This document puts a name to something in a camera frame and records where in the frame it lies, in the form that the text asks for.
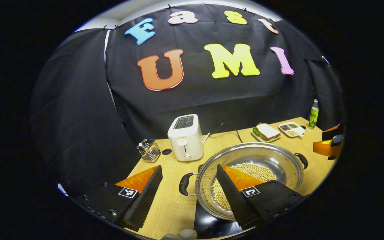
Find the stainless steel pot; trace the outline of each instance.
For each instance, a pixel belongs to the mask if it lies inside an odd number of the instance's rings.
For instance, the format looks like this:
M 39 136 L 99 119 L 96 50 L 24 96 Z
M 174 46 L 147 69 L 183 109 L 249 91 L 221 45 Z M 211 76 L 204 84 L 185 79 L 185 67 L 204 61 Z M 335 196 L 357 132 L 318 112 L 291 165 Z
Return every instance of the stainless steel pot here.
M 213 199 L 211 185 L 215 181 L 218 164 L 233 166 L 241 163 L 268 167 L 276 175 L 277 181 L 294 191 L 297 191 L 302 183 L 303 170 L 308 167 L 308 161 L 300 153 L 292 154 L 271 143 L 241 143 L 223 149 L 210 157 L 198 173 L 188 173 L 183 176 L 179 184 L 179 191 L 186 196 L 197 196 L 199 204 L 213 216 L 235 221 L 232 211 L 222 208 Z M 198 175 L 195 182 L 196 195 L 186 191 L 189 178 L 192 175 Z

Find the pot handle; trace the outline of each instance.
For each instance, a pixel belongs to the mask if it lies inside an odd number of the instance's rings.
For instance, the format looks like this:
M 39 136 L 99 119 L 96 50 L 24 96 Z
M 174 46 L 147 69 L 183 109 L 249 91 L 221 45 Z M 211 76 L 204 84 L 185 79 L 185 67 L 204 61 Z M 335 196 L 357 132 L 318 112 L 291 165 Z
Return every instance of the pot handle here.
M 196 196 L 196 194 L 189 194 L 187 191 L 186 191 L 186 188 L 188 187 L 189 185 L 189 178 L 192 176 L 192 175 L 198 175 L 198 173 L 186 173 L 185 176 L 182 177 L 182 179 L 180 180 L 180 184 L 179 184 L 179 192 L 185 196 Z
M 305 167 L 303 168 L 303 170 L 305 170 L 306 167 L 308 167 L 308 160 L 306 160 L 305 156 L 303 156 L 303 155 L 300 154 L 300 153 L 295 153 L 294 155 L 296 155 L 297 157 L 299 157 L 300 161 L 303 162 L 303 164 L 305 165 Z

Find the finger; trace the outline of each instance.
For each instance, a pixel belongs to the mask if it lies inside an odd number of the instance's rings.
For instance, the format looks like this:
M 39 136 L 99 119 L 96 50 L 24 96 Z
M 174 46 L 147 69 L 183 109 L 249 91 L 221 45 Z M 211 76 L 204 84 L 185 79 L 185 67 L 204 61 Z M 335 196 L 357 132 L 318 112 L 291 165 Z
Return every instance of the finger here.
M 182 240 L 194 240 L 198 236 L 196 231 L 193 229 L 185 229 L 177 235 L 179 235 Z
M 164 235 L 163 238 L 161 238 L 161 240 L 182 240 L 182 239 L 177 235 L 167 233 Z

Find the metal wire basket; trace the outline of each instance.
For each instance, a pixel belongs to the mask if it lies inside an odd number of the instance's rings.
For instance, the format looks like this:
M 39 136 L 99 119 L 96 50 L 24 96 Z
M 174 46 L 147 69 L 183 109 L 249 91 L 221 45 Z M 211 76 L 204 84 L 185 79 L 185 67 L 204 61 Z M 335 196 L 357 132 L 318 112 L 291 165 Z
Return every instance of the metal wire basket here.
M 156 162 L 158 157 L 161 155 L 160 148 L 155 142 L 155 139 L 145 139 L 137 146 L 137 149 L 142 155 L 142 158 L 145 162 Z

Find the black cloth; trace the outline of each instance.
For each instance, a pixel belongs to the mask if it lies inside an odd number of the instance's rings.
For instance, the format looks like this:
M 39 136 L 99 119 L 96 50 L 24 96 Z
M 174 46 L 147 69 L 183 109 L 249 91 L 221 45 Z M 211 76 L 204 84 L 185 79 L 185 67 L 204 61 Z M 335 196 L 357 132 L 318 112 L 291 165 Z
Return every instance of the black cloth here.
M 246 25 L 227 20 L 224 11 L 239 12 L 247 20 Z M 191 11 L 198 18 L 197 23 L 171 25 L 170 14 Z M 124 32 L 145 18 L 152 18 L 155 35 L 141 45 Z M 272 23 L 279 34 L 273 34 L 259 18 Z M 274 123 L 295 117 L 308 118 L 314 98 L 319 99 L 320 116 L 317 126 L 327 129 L 337 124 L 338 111 L 329 103 L 332 94 L 327 92 L 336 87 L 325 83 L 336 82 L 329 78 L 323 64 L 309 63 L 305 55 L 321 58 L 315 47 L 300 48 L 284 31 L 284 21 L 270 19 L 228 6 L 192 4 L 162 9 L 131 20 L 110 32 L 106 50 L 108 82 L 114 101 L 126 130 L 134 143 L 143 138 L 167 138 L 172 121 L 185 114 L 197 114 L 202 134 L 213 132 L 225 121 L 238 129 L 252 127 L 259 122 Z M 207 44 L 221 44 L 233 53 L 236 44 L 247 44 L 258 76 L 234 76 L 214 79 L 214 64 L 210 52 L 204 50 Z M 280 72 L 281 65 L 270 47 L 281 47 L 294 69 L 294 75 Z M 137 61 L 152 55 L 159 56 L 157 71 L 160 78 L 171 76 L 169 60 L 163 55 L 174 49 L 182 49 L 180 56 L 184 77 L 174 88 L 151 91 L 143 84 L 142 73 Z M 228 125 L 220 131 L 233 130 Z
M 55 181 L 72 197 L 99 180 L 121 181 L 140 160 L 106 82 L 106 33 L 73 33 L 49 58 L 33 91 L 36 147 Z

